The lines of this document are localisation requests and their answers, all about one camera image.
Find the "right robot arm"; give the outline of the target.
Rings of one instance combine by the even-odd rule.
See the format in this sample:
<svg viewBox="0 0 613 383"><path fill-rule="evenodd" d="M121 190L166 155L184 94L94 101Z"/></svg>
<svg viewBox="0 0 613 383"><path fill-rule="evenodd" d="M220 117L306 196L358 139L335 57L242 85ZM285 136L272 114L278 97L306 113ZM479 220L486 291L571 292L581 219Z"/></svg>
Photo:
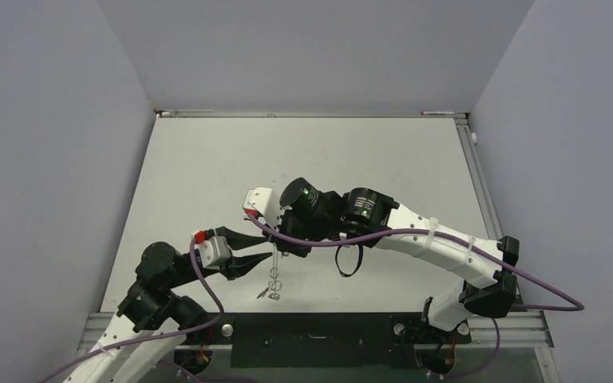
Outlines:
<svg viewBox="0 0 613 383"><path fill-rule="evenodd" d="M425 301L419 330L431 342L473 315L504 318L516 300L517 278L509 270L518 259L516 239L479 239L423 217L381 192L354 188L339 195L319 191L302 177L286 186L279 206L284 210L279 232L291 238L318 242L367 236L360 248L396 251L460 277L448 291ZM378 232L386 236L370 237Z"/></svg>

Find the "red white marker pen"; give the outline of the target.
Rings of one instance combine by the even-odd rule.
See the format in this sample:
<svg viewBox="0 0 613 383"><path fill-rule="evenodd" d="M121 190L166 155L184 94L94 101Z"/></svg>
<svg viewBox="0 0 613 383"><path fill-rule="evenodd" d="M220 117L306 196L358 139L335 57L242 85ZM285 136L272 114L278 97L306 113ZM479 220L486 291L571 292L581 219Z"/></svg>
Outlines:
<svg viewBox="0 0 613 383"><path fill-rule="evenodd" d="M452 111L422 111L422 116L453 116L455 112Z"/></svg>

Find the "key with grey tag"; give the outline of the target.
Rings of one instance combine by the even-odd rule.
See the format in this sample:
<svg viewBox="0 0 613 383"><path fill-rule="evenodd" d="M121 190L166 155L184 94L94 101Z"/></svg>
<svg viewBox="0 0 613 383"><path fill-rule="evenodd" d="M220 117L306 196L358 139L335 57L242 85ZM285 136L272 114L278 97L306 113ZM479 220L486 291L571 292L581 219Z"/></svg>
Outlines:
<svg viewBox="0 0 613 383"><path fill-rule="evenodd" d="M257 299L261 299L264 298L269 292L271 291L271 288L268 286L266 287L264 290L262 290L257 296Z"/></svg>

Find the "aluminium frame rail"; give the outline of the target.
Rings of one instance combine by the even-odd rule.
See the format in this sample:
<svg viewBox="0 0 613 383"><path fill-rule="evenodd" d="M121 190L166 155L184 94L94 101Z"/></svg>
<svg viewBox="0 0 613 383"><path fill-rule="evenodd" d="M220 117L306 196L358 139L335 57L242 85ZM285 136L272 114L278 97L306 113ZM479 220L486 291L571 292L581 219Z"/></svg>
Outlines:
<svg viewBox="0 0 613 383"><path fill-rule="evenodd" d="M454 121L487 236L490 239L498 239L503 236L503 232L477 155L477 146L469 126L468 115L460 113L454 118ZM532 349L553 347L546 318L540 311L514 311L506 318L499 319L497 323L500 329L500 344L503 347Z"/></svg>

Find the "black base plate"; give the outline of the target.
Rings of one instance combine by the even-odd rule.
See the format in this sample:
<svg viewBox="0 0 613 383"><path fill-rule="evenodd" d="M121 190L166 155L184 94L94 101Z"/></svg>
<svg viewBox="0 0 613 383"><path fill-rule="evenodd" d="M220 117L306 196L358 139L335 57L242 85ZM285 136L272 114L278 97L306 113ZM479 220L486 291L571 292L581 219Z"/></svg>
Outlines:
<svg viewBox="0 0 613 383"><path fill-rule="evenodd" d="M229 313L188 336L170 360L193 373L229 356L231 368L411 366L413 355L445 357L469 334L429 327L410 313Z"/></svg>

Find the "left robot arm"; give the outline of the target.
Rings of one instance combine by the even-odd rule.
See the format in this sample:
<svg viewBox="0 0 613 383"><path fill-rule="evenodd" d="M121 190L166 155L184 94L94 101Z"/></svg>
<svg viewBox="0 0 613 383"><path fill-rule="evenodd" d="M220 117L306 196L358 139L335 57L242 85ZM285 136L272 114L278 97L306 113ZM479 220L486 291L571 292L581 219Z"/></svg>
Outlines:
<svg viewBox="0 0 613 383"><path fill-rule="evenodd" d="M267 240L218 227L193 234L186 253L166 242L148 245L104 333L87 354L61 367L69 372L66 381L134 382L177 345L201 340L224 313L207 278L248 274L272 254L234 251Z"/></svg>

